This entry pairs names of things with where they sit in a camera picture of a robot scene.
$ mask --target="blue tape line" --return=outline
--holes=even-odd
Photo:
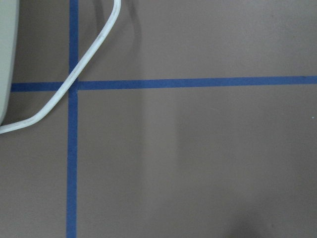
[[[78,62],[78,0],[69,0],[69,73]],[[66,237],[77,232],[78,80],[68,91]]]
[[[79,90],[317,84],[317,76],[153,79],[79,82]]]
[[[67,146],[67,215],[66,237],[76,238],[77,219],[77,82],[68,92],[68,146]]]
[[[61,85],[62,82],[12,83],[11,92],[57,91]]]

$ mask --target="white object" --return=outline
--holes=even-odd
[[[109,34],[110,30],[112,29],[114,23],[116,22],[118,18],[120,8],[121,8],[121,0],[114,0],[112,13],[108,21],[106,22],[105,26],[99,33],[98,37],[89,47],[89,49],[84,54],[84,56],[80,59],[78,64],[75,66],[73,71],[63,82],[61,87],[56,91],[56,93],[52,96],[52,98],[45,104],[45,106],[31,118],[28,118],[26,120],[22,120],[19,122],[15,122],[12,124],[0,126],[0,134],[33,125],[37,123],[39,120],[41,120],[43,117],[45,117],[53,109],[53,107],[60,101],[60,99],[64,96],[64,94],[73,84],[73,82],[76,80],[76,78],[84,69],[84,67],[87,65],[89,60],[93,57],[93,55],[95,54],[97,49],[100,47],[100,45],[104,42],[105,38]]]
[[[0,124],[11,88],[19,18],[19,0],[0,0]]]

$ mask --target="white plastic casing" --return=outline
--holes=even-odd
[[[18,18],[19,0],[0,0],[0,124],[10,94]]]

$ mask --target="gray floor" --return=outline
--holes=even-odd
[[[81,55],[111,8],[79,1]],[[21,0],[14,82],[64,80],[68,11]],[[316,12],[312,0],[123,0],[80,80],[317,75]],[[316,91],[80,91],[77,236],[316,237]],[[11,93],[5,123],[52,93]],[[67,97],[0,142],[0,236],[65,237]]]

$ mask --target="white cable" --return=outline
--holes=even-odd
[[[108,21],[106,22],[105,26],[99,33],[98,37],[89,47],[89,49],[86,51],[84,56],[80,59],[78,64],[75,66],[73,71],[63,82],[61,87],[56,91],[56,93],[52,96],[52,98],[45,104],[45,106],[40,111],[38,111],[34,116],[28,119],[18,121],[12,124],[0,126],[0,134],[33,125],[37,123],[38,121],[40,121],[41,119],[43,119],[53,109],[53,107],[55,107],[55,105],[60,101],[60,99],[64,96],[64,94],[73,84],[73,82],[76,80],[78,75],[87,65],[89,60],[94,56],[95,52],[98,50],[100,45],[104,42],[105,38],[109,34],[110,30],[112,29],[114,23],[116,22],[118,18],[120,7],[121,7],[121,0],[114,0],[112,13]]]

